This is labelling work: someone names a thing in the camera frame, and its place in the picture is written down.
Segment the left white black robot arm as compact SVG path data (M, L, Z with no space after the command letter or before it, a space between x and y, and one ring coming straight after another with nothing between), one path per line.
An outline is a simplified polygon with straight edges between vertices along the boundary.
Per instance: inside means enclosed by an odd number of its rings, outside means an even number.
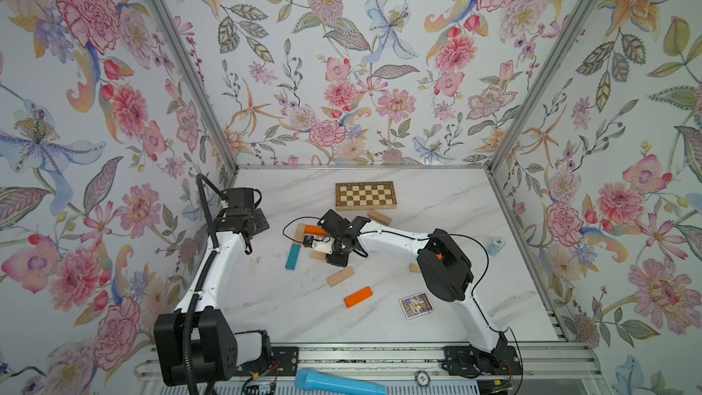
M255 188L217 191L222 210L204 208L208 247L186 294L154 325L156 352L164 384L188 394L213 394L215 385L243 374L254 380L272 365L272 344L264 330L236 333L219 307L233 265L252 254L252 238L269 225Z

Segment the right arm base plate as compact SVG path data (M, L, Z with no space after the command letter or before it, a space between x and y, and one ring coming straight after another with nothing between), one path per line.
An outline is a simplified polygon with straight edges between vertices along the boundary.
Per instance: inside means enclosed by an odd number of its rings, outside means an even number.
M485 352L464 345L444 347L442 351L442 369L450 376L475 379L481 376L514 377L523 374L522 361L514 347L496 347Z

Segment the teal wooden block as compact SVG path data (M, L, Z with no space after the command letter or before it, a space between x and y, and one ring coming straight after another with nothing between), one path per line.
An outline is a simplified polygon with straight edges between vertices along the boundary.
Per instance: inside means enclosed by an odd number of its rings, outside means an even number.
M301 252L300 244L293 244L288 253L288 257L285 263L285 269L288 271L294 271L298 263L299 255Z

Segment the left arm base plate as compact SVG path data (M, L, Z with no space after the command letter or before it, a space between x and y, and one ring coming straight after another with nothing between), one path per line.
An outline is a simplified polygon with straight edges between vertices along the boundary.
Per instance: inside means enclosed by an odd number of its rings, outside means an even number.
M225 377L250 378L255 375L263 377L272 375L274 377L294 377L299 364L298 347L273 346L268 358L254 360L249 364L234 365L227 364L224 368Z

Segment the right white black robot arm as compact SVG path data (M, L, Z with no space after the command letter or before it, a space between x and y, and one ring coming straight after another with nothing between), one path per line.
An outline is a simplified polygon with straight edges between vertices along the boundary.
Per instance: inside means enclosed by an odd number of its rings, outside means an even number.
M475 287L473 265L455 242L455 235L436 229L430 233L406 232L384 226L369 218L352 221L329 210L317 226L329 237L327 262L345 267L350 254L367 257L371 252L393 254L413 260L420 268L428 291L451 305L464 326L468 340L444 348L442 369L451 376L522 376L519 348L509 344L481 307Z

